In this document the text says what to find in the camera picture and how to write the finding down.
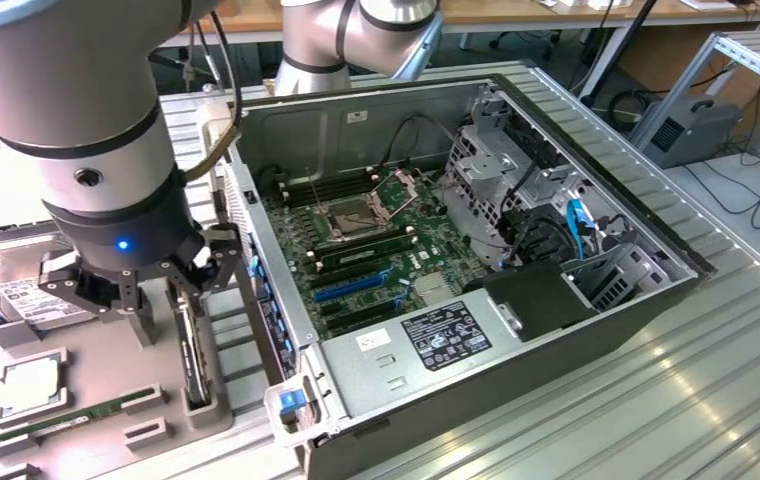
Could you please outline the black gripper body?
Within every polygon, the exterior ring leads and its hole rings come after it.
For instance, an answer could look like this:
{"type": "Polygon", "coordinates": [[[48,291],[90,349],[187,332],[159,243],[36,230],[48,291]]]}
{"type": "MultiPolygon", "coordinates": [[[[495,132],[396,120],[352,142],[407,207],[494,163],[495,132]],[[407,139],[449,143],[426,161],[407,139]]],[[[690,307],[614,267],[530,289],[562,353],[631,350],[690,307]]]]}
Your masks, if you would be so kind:
{"type": "Polygon", "coordinates": [[[180,179],[167,180],[124,209],[87,214],[54,206],[51,214],[84,264],[102,271],[140,270],[168,260],[188,263],[204,247],[180,179]]]}

